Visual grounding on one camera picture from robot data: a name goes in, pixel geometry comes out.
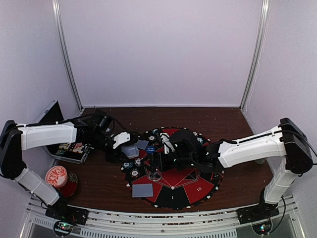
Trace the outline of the card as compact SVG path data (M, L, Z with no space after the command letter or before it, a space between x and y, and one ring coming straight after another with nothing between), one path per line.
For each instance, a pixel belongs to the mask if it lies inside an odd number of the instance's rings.
M149 142L147 140L138 140L136 146L138 149L145 150Z
M151 183L132 185L133 198L153 197L153 195L154 195L154 189Z

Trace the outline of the blue playing card deck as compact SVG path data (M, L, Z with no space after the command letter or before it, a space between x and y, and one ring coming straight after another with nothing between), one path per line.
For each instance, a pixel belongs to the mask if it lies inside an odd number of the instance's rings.
M121 146L121 151L129 158L137 158L139 156L139 149L136 145Z

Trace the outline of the triangular all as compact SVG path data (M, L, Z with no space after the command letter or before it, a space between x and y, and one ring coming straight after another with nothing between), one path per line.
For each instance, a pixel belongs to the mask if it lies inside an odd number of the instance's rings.
M223 178L223 173L221 172L213 172L212 174L212 180L215 180L215 179L222 179Z

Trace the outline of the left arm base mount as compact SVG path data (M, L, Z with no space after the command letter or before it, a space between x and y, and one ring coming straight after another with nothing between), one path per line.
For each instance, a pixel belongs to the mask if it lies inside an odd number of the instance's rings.
M45 215L47 217L65 221L73 225L86 224L89 211L87 209L69 206L68 201L64 198L60 197L53 205L44 204L46 206Z

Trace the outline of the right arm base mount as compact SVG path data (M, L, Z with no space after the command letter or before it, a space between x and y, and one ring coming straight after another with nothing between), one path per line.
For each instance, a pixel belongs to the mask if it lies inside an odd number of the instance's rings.
M277 215L279 215L278 208L274 208L272 211L269 211L258 209L257 206L251 206L237 210L238 220L241 225L269 219Z

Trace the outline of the white chips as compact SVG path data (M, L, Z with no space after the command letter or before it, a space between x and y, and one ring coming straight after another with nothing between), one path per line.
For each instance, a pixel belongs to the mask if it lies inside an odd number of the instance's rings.
M134 161L134 163L135 163L135 165L136 165L137 167L140 167L140 166L142 165L141 159L136 159L136 160Z

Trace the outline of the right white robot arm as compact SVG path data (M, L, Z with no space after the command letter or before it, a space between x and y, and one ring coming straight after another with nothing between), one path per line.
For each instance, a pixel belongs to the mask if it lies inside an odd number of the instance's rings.
M248 161L281 157L277 174L263 190L260 204L254 207L254 215L259 219L270 214L296 177L314 165L306 135L289 118L281 119L278 126L263 133L214 143L204 142L186 128L171 135L158 128L152 134L164 151L152 156L150 167L162 172L193 167L202 173L213 173Z

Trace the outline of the blue small blind button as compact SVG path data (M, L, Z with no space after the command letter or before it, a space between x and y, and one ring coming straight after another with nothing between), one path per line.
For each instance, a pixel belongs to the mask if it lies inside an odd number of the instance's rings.
M156 151L156 148L155 148L154 146L147 146L147 147L145 148L145 151L146 151L146 153L148 153L148 154L152 154L152 153L154 153L154 152Z

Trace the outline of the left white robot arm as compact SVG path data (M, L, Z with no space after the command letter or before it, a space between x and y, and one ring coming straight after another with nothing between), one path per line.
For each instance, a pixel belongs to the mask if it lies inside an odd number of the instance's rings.
M62 121L23 124L8 120L0 134L0 175L36 195L60 220L67 220L71 216L67 201L24 162L23 153L51 145L83 143L116 162L127 158L121 147L139 138L138 132L100 110Z

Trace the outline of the red black chips seat three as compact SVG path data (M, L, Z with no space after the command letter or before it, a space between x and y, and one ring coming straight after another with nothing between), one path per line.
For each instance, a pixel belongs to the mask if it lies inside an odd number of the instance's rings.
M133 169L130 173L132 178L137 178L139 176L140 172L137 169Z

